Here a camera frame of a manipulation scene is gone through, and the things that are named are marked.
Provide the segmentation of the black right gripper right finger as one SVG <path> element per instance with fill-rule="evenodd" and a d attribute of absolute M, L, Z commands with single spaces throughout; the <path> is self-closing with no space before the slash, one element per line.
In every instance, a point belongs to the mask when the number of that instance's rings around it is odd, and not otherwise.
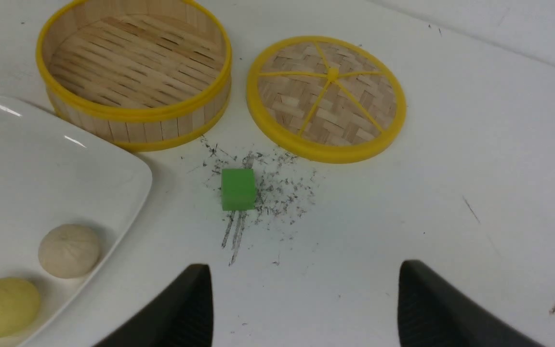
<path fill-rule="evenodd" d="M 402 347 L 541 347 L 496 318 L 419 260 L 399 268 L 397 325 Z"/>

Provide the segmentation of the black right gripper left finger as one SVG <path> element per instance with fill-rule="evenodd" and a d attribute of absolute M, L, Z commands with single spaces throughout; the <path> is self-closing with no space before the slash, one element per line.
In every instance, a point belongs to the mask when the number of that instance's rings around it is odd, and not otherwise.
<path fill-rule="evenodd" d="M 148 305 L 97 347 L 211 347 L 214 307 L 210 267 L 191 264 Z"/>

